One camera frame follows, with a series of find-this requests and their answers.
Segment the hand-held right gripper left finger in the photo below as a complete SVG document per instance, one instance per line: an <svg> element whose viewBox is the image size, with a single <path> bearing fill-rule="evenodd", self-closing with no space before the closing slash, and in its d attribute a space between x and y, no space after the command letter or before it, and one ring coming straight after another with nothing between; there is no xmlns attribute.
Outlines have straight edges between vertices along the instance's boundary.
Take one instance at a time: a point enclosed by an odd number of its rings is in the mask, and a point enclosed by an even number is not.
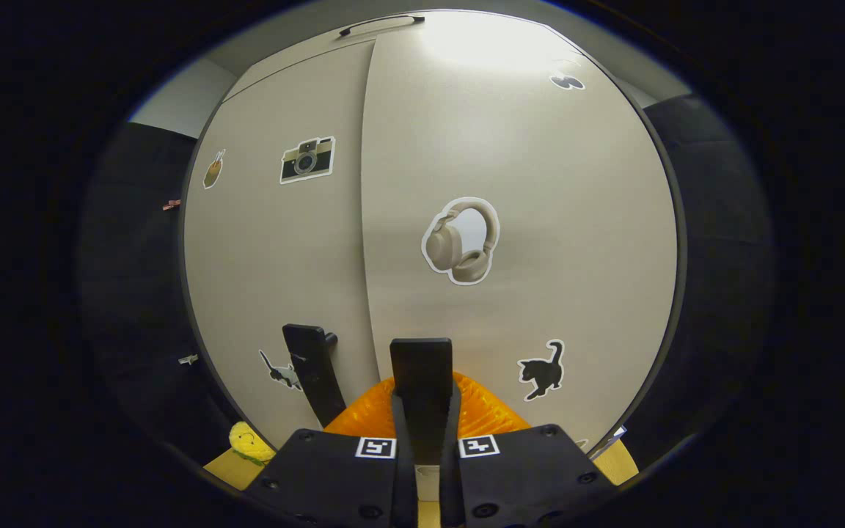
<svg viewBox="0 0 845 528"><path fill-rule="evenodd" d="M393 378L326 430L296 429L244 491L272 527L416 527L414 449Z"/></svg>

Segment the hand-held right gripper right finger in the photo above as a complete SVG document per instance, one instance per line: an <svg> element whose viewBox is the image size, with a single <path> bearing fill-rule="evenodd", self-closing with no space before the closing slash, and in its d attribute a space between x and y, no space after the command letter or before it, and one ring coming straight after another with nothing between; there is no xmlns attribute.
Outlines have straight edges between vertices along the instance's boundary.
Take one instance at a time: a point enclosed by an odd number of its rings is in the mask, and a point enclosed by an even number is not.
<svg viewBox="0 0 845 528"><path fill-rule="evenodd" d="M559 427L460 437L453 384L439 470L442 527L570 527L618 494Z"/></svg>

